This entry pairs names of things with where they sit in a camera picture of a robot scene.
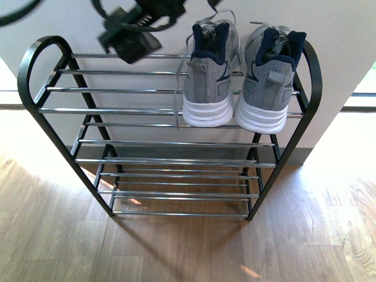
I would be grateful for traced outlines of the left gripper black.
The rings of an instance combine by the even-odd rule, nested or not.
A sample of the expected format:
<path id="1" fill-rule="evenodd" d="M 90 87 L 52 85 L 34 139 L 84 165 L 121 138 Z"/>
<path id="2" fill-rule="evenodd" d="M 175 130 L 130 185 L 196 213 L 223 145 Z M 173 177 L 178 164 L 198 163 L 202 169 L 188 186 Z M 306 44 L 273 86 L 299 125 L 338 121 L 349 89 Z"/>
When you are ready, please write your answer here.
<path id="1" fill-rule="evenodd" d="M 173 26 L 184 13 L 184 1 L 137 1 L 129 12 L 118 7 L 108 15 L 98 1 L 106 29 L 98 41 L 106 53 L 113 48 L 123 61 L 135 63 L 162 47 L 152 33 Z"/>

